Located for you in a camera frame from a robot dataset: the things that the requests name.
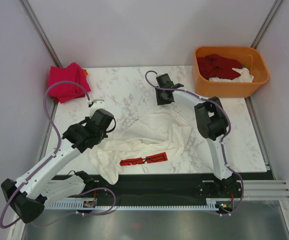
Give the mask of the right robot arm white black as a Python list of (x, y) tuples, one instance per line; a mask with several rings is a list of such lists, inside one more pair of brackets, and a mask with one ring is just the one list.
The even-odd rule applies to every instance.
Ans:
[(157, 76), (156, 81), (158, 105), (182, 103), (193, 107), (198, 132), (207, 140), (212, 158), (214, 193), (219, 197), (225, 197), (232, 190), (234, 178), (233, 171), (229, 169), (224, 146), (224, 138), (230, 132), (231, 124), (220, 99), (205, 98), (190, 92), (183, 84), (174, 84), (167, 73)]

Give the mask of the white t-shirt red print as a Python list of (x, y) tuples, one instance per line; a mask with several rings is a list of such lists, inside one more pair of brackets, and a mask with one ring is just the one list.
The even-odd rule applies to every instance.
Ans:
[(116, 130), (100, 144), (88, 150), (90, 163), (111, 185), (117, 183), (122, 170), (120, 162), (166, 153), (180, 156), (190, 137), (192, 126), (176, 111), (156, 106), (130, 127)]

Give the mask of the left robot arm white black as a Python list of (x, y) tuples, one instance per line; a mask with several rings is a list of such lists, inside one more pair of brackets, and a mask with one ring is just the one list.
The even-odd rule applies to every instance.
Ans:
[(52, 153), (16, 180), (7, 178), (2, 182), (6, 206), (28, 224), (39, 217), (45, 207), (57, 201), (92, 195), (95, 181), (85, 171), (76, 171), (64, 180), (51, 180), (65, 165), (107, 138), (108, 127), (114, 121), (110, 112), (99, 108), (92, 116), (69, 126)]

